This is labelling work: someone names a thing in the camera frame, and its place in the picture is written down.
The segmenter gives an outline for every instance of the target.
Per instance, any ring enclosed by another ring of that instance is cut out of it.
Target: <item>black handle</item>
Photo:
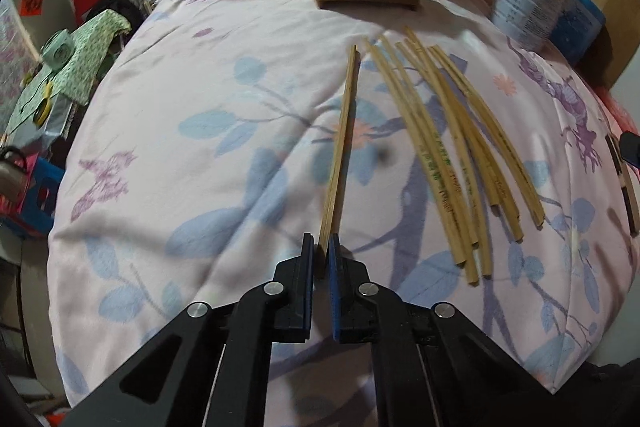
[[[6,158],[6,156],[9,153],[15,154],[16,156],[20,157],[20,159],[22,160],[22,167],[20,167],[19,165],[16,165],[15,163],[14,163],[14,165],[18,169],[20,169],[22,172],[27,174],[27,157],[17,147],[14,147],[14,146],[4,146],[4,147],[2,147],[2,149],[0,149],[0,162],[9,162],[9,160],[7,160],[7,158]]]

